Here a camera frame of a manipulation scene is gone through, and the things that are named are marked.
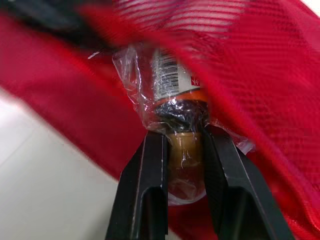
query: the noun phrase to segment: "white surface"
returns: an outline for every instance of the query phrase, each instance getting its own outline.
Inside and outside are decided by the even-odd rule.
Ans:
[[[104,240],[116,190],[114,179],[0,90],[1,240]]]

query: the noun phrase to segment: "red mesh bag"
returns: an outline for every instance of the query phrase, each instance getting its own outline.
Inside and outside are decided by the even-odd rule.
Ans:
[[[255,143],[249,157],[293,233],[320,239],[320,20],[312,11],[298,0],[120,0],[79,11],[115,46],[148,42],[196,74],[214,117]],[[5,16],[0,34],[0,84],[118,178],[145,130],[111,58],[89,60]],[[206,201],[169,209],[182,239],[213,238]]]

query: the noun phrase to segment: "barcode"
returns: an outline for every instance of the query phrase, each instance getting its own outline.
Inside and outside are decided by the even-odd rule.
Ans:
[[[158,94],[170,97],[179,93],[178,64],[172,55],[162,53],[159,56],[160,76]]]

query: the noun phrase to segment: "black clamp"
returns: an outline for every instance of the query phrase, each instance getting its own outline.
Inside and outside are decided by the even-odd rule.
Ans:
[[[258,168],[221,128],[202,132],[204,182],[219,240],[294,240]],[[170,145],[149,132],[122,172],[106,240],[164,240]]]

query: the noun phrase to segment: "plastic wrap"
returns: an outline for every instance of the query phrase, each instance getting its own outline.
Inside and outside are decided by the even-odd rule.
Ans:
[[[210,119],[199,79],[169,53],[143,44],[116,53],[113,63],[143,125],[170,142],[168,204],[201,199],[206,191],[200,132]],[[243,149],[252,148],[245,137],[233,136]]]

